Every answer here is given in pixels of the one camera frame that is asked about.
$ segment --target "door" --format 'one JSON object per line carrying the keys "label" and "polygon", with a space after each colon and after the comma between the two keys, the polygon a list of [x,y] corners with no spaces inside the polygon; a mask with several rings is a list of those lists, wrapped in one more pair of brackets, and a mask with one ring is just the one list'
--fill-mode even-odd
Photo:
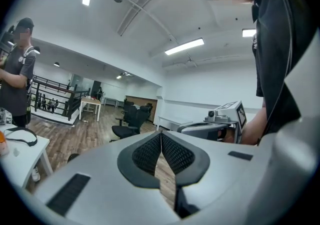
{"label": "door", "polygon": [[96,97],[97,98],[97,92],[99,91],[99,87],[101,86],[101,82],[94,81],[92,90],[91,90],[91,97]]}

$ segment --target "cap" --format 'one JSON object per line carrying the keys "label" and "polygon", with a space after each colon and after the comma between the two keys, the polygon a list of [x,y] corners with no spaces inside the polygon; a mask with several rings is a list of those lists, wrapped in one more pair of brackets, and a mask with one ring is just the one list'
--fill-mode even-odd
{"label": "cap", "polygon": [[24,27],[26,29],[33,29],[34,28],[34,22],[30,18],[23,18],[19,20],[18,24],[16,25],[17,27]]}

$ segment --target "white table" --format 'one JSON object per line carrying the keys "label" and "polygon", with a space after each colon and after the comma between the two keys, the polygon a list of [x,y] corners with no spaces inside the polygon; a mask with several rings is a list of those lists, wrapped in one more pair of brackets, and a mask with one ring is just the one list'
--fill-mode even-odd
{"label": "white table", "polygon": [[107,97],[103,97],[103,98],[104,98],[103,105],[106,105],[106,100],[110,100],[110,101],[114,101],[114,107],[118,108],[119,101],[117,99],[112,99],[112,98],[107,98]]}
{"label": "white table", "polygon": [[[0,125],[0,131],[4,132],[6,129],[15,127],[13,124]],[[35,137],[30,132],[23,130],[11,132],[8,137],[11,139],[22,139],[26,142],[33,142],[35,140]],[[54,173],[46,152],[49,139],[38,136],[36,145],[31,147],[26,143],[14,140],[7,140],[6,143],[10,152],[0,157],[0,163],[11,183],[25,188],[31,172],[39,159],[48,176]]]}
{"label": "white table", "polygon": [[171,123],[173,123],[175,125],[178,125],[178,126],[181,126],[181,125],[186,124],[186,123],[192,123],[193,122],[191,120],[186,120],[186,119],[183,119],[183,118],[180,118],[180,117],[175,117],[175,116],[158,116],[158,119],[159,119],[159,122],[156,125],[156,130],[157,131],[159,130],[161,119],[167,120],[167,121],[169,121],[169,122],[171,122]]}
{"label": "white table", "polygon": [[97,119],[96,119],[99,122],[101,102],[99,100],[97,100],[97,99],[82,98],[81,99],[81,103],[80,103],[79,120],[81,120],[81,113],[82,113],[82,109],[83,109],[83,104],[88,104],[87,111],[89,111],[89,105],[91,105],[91,104],[95,105],[95,113],[94,113],[95,115],[97,114],[97,108],[99,106],[98,116],[97,116]]}

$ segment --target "cable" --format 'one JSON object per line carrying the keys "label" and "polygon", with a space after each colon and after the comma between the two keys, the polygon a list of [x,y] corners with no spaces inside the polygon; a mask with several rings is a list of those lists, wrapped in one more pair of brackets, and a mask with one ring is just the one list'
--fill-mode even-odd
{"label": "cable", "polygon": [[289,0],[283,0],[283,2],[284,2],[285,11],[286,11],[286,14],[287,14],[287,17],[288,17],[288,22],[289,22],[289,33],[290,33],[289,54],[288,54],[288,60],[287,60],[287,65],[286,65],[286,70],[285,70],[285,74],[284,74],[283,83],[282,83],[282,86],[280,88],[279,95],[278,95],[278,97],[277,97],[277,99],[276,99],[276,101],[274,103],[274,106],[273,106],[273,108],[271,110],[270,116],[269,116],[269,118],[268,118],[268,120],[266,122],[266,126],[264,128],[262,136],[264,136],[268,132],[268,130],[270,129],[271,125],[273,124],[271,122],[271,120],[272,120],[272,117],[275,114],[276,107],[277,107],[277,105],[279,105],[279,100],[280,100],[281,95],[282,95],[282,93],[284,91],[285,78],[287,77],[287,75],[289,74],[289,72],[292,69],[293,45],[294,45],[294,37],[295,37],[293,12],[292,12],[292,8],[290,6]]}

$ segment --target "wooden floor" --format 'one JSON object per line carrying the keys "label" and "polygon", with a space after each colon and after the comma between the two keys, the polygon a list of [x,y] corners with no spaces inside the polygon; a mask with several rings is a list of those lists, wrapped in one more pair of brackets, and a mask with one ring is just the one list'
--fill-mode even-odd
{"label": "wooden floor", "polygon": [[[123,116],[121,111],[122,108],[102,105],[99,122],[96,121],[93,113],[83,112],[81,121],[77,120],[74,127],[50,122],[33,115],[28,128],[38,136],[50,139],[46,152],[53,171],[56,171],[67,164],[67,160],[72,153],[82,154],[103,144],[113,144],[109,141],[118,139],[118,137],[112,132],[111,127],[119,124],[116,118]],[[155,130],[156,127],[151,122],[145,122],[140,129],[141,133]],[[29,179],[26,187],[31,193],[46,178],[40,162],[38,163],[38,169],[41,180],[34,183],[32,179]],[[164,199],[173,207],[176,191],[175,175],[162,154],[156,165],[155,177],[160,180],[160,191]]]}

